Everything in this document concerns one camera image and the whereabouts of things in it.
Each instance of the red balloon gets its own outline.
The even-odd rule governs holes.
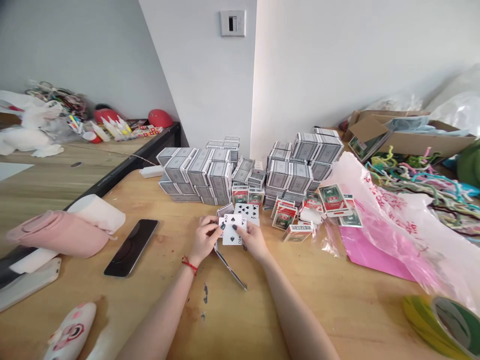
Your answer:
[[[165,111],[160,109],[153,109],[148,113],[148,121],[154,127],[168,128],[174,124],[172,118]]]

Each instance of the toilet paper roll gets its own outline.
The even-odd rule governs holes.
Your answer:
[[[125,222],[125,214],[95,194],[75,201],[67,212],[112,235]]]

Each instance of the light switch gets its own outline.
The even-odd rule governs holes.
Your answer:
[[[245,10],[220,11],[220,27],[223,37],[245,36]]]

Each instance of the black phone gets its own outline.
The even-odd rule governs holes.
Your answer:
[[[158,224],[158,220],[139,220],[103,274],[119,278],[126,278],[130,275]]]

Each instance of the wooden tabletop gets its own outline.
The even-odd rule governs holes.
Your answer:
[[[79,359],[114,359],[165,291],[188,254],[200,216],[219,206],[174,203],[158,186],[160,178],[130,173],[105,200],[125,212],[126,222],[103,250],[88,259],[62,257],[59,278],[0,313],[0,359],[41,359],[47,340],[71,309],[96,301],[97,314]],[[330,336],[341,359],[444,359],[411,329],[401,301],[422,294],[416,283],[335,258],[320,241],[283,243],[271,227],[271,210],[260,216],[267,245],[301,297]],[[130,277],[103,275],[140,219],[160,224]],[[169,359],[288,359],[274,302],[262,269],[241,246],[219,251],[244,291],[220,259],[200,265],[185,304]],[[208,287],[207,303],[204,286]]]

